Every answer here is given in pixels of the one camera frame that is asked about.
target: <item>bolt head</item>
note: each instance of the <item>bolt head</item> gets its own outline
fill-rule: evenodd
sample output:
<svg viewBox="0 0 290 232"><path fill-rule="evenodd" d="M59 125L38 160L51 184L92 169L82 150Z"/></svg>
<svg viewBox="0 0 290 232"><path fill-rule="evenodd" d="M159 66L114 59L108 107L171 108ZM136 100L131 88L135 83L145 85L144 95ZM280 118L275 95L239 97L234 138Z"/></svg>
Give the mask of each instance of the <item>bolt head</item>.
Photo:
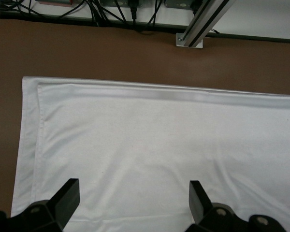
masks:
<svg viewBox="0 0 290 232"><path fill-rule="evenodd" d="M263 224L265 226L269 224L268 220L266 220L266 218L263 218L263 217L257 217L257 221L258 223Z"/></svg>
<svg viewBox="0 0 290 232"><path fill-rule="evenodd" d="M221 215L221 216L226 216L227 215L227 213L226 213L226 211L224 209L217 209L216 212L219 215Z"/></svg>
<svg viewBox="0 0 290 232"><path fill-rule="evenodd" d="M31 209L31 213L34 214L34 213L38 213L40 211L40 208L39 207L35 207L33 209Z"/></svg>

